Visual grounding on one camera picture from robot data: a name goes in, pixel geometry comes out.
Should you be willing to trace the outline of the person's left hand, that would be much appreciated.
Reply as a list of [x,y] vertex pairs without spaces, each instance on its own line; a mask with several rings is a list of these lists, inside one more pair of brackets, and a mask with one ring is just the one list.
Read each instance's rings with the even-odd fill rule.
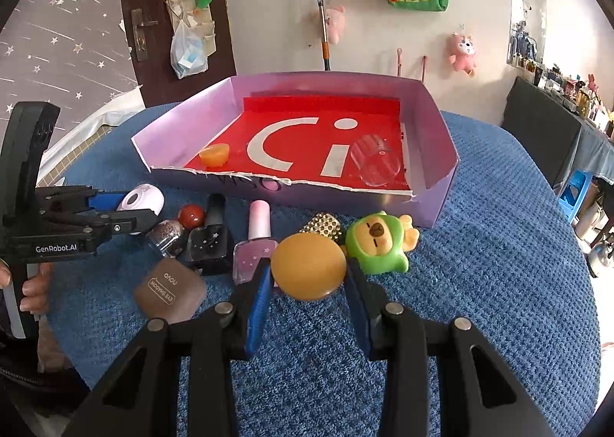
[[22,286],[23,298],[19,303],[20,311],[31,314],[46,314],[49,310],[49,289],[53,277],[53,264],[40,264],[38,274],[28,279]]

